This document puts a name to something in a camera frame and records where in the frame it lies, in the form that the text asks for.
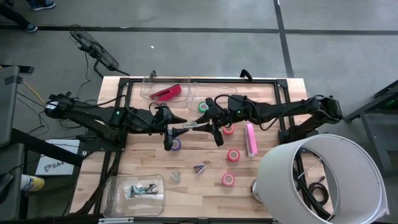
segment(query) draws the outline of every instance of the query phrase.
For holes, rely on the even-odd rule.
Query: wooden table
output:
[[[104,77],[98,103],[111,100],[116,96],[119,79],[120,77]],[[287,81],[291,101],[307,99],[303,79],[288,78]],[[130,105],[148,109],[150,101],[140,96],[141,85],[134,84]],[[272,85],[250,83],[214,83],[209,85],[233,86],[237,89],[238,94],[247,95],[254,101],[276,103]],[[214,97],[222,93],[220,91],[212,94]],[[282,91],[280,91],[280,94],[281,98],[284,99]],[[186,108],[170,108],[175,115],[189,121],[197,118],[196,116],[193,117],[192,113]],[[308,117],[308,115],[296,116],[295,122],[301,124]],[[224,145],[221,147],[217,147],[212,135],[189,131],[179,136],[182,149],[178,152],[164,150],[163,136],[130,134],[126,150],[122,154],[118,175],[162,175],[165,179],[165,208],[160,215],[161,217],[271,218],[267,208],[252,198],[250,186],[257,176],[260,159],[267,151],[278,145],[279,122],[276,122],[268,131],[261,131],[258,126],[255,127],[259,153],[254,158],[246,156],[246,143],[243,135],[244,122],[235,125],[234,134],[224,136]],[[241,158],[237,163],[231,163],[226,158],[226,152],[231,148],[237,148],[241,152]],[[103,157],[103,152],[95,152],[84,160],[71,212],[81,208],[97,187]],[[312,165],[317,158],[310,154],[302,154],[302,160],[306,168]],[[201,163],[206,164],[206,169],[198,175],[194,172],[193,166]],[[181,173],[179,184],[175,183],[170,177],[174,170],[179,170]],[[222,185],[221,177],[225,172],[232,172],[236,176],[234,187]],[[307,182],[309,184],[316,182],[323,175],[325,175],[323,166],[318,162],[306,173]],[[329,212],[332,211],[330,200],[325,208]]]

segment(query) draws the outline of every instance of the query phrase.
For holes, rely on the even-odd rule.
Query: person's foot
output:
[[[30,7],[33,11],[40,11],[43,9],[52,9],[55,7],[55,2],[51,2],[48,0],[30,0]]]
[[[27,32],[36,32],[37,31],[37,26],[35,24],[29,24],[25,28],[25,31],[27,31]]]

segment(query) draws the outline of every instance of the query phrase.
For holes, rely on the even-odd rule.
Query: white label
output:
[[[45,107],[48,109],[54,110],[57,107],[56,105],[58,105],[58,102],[53,101],[53,102],[48,103]]]

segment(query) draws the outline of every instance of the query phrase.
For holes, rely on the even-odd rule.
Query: clear plastic container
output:
[[[192,118],[199,118],[203,113],[199,110],[199,104],[205,102],[206,98],[215,98],[220,94],[235,95],[238,91],[233,86],[228,86],[227,83],[201,84],[192,83],[190,87],[190,94],[188,97],[187,108],[190,111]],[[220,97],[217,103],[222,108],[228,107],[228,97]]]
[[[157,216],[163,212],[164,203],[164,179],[156,174],[110,177],[101,204],[104,217],[116,218]]]
[[[170,100],[162,101],[156,93],[166,90],[175,85],[181,86],[181,92]],[[169,77],[144,77],[140,95],[146,100],[157,103],[167,103],[168,106],[184,108],[187,106],[190,94],[190,77],[169,78]]]

